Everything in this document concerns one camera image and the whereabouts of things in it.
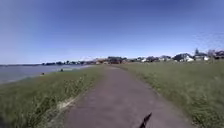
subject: sky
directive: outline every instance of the sky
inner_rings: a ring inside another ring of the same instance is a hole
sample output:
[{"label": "sky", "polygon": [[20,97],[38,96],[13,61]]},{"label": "sky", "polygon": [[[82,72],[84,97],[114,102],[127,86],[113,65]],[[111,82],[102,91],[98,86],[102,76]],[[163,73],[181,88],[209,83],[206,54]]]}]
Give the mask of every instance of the sky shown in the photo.
[{"label": "sky", "polygon": [[1,0],[0,64],[224,49],[223,0]]}]

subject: water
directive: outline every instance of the water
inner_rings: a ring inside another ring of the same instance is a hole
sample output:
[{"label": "water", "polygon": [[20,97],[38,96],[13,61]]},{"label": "water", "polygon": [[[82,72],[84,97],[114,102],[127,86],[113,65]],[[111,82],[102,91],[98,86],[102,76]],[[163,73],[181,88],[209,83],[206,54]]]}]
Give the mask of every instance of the water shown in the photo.
[{"label": "water", "polygon": [[21,80],[27,77],[39,76],[42,73],[50,73],[64,70],[86,68],[89,66],[63,65],[63,66],[0,66],[0,84]]}]

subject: green grass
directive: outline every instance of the green grass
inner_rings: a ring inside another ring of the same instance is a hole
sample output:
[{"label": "green grass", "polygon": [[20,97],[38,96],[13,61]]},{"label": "green grass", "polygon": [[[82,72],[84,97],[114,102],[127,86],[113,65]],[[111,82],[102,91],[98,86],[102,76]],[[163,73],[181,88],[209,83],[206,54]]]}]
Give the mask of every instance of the green grass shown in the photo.
[{"label": "green grass", "polygon": [[95,67],[1,85],[0,117],[8,127],[38,127],[57,114],[59,102],[75,98],[99,78],[99,69]]},{"label": "green grass", "polygon": [[224,128],[224,62],[123,64],[202,128]]}]

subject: gravel path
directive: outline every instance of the gravel path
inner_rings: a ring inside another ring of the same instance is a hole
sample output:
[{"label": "gravel path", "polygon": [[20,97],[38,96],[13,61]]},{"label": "gravel path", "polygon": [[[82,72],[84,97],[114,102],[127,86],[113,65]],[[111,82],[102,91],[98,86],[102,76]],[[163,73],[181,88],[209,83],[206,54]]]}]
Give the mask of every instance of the gravel path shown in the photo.
[{"label": "gravel path", "polygon": [[146,83],[107,67],[104,78],[65,118],[66,128],[138,128],[152,112],[147,128],[193,128],[185,116]]}]

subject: grass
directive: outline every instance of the grass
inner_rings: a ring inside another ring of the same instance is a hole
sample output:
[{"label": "grass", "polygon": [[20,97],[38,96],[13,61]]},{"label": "grass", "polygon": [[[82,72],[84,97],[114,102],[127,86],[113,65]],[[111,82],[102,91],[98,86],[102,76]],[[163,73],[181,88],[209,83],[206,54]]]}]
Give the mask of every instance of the grass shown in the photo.
[{"label": "grass", "polygon": [[55,72],[0,86],[0,127],[36,128],[57,114],[57,104],[75,98],[100,78],[99,69]]},{"label": "grass", "polygon": [[201,128],[224,128],[224,62],[123,64]]}]

